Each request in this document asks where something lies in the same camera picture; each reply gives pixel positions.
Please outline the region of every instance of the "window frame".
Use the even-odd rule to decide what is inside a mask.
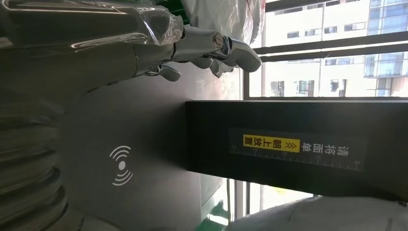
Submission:
[[[324,0],[280,0],[269,2],[266,4],[266,12],[272,12],[276,10],[284,10],[286,7],[300,7],[324,3]],[[382,23],[382,14],[384,6],[379,6],[379,24]],[[365,24],[365,29],[370,30],[369,24]],[[290,45],[279,45],[273,47],[261,47],[254,49],[258,55],[261,55],[262,62],[278,62],[278,61],[296,61],[303,59],[320,59],[320,58],[336,58],[344,56],[355,56],[355,55],[370,55],[370,54],[381,54],[381,53],[393,53],[408,51],[408,44],[392,44],[385,45],[385,43],[391,42],[402,42],[408,37],[408,31],[396,32],[392,34],[379,34],[379,35],[369,35],[365,37],[355,37],[355,38],[344,38],[336,40],[324,40],[318,42],[308,42],[308,43],[297,43]],[[344,49],[343,47],[352,47],[366,45],[364,48],[350,48]],[[244,100],[293,100],[293,97],[250,97],[249,96],[249,73],[244,72],[243,74],[243,99]],[[305,97],[305,99],[295,98],[296,100],[321,100],[315,97]],[[341,100],[337,97],[328,97],[325,100]],[[358,97],[354,99],[366,99],[366,97]]]

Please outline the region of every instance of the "gray surface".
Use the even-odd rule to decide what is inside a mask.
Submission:
[[[191,64],[175,67],[183,74],[177,82],[138,77],[101,87],[61,118],[56,148],[70,205],[129,231],[200,223],[201,202],[219,179],[184,170],[184,102],[239,99],[239,75],[217,79]],[[116,187],[120,172],[109,154],[121,145],[131,147],[126,167],[134,175]]]

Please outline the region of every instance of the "white plastic sheet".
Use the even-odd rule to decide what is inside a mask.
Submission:
[[[226,231],[408,231],[408,209],[364,197],[317,197],[235,221]]]
[[[250,44],[261,32],[265,0],[181,0],[192,26]]]

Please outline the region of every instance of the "black panel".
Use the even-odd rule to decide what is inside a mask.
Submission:
[[[398,101],[187,102],[189,170],[331,196],[408,199],[408,104]],[[229,152],[230,128],[367,141],[363,171]]]

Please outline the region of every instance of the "plastic wrap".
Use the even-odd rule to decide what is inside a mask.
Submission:
[[[226,231],[408,231],[408,209],[364,197],[317,197],[239,219]]]
[[[0,37],[7,41],[0,48],[81,49],[115,42],[162,46],[177,42],[183,31],[181,17],[149,1],[5,0],[0,7],[6,35]]]
[[[265,0],[181,0],[192,26],[250,44],[262,32]]]

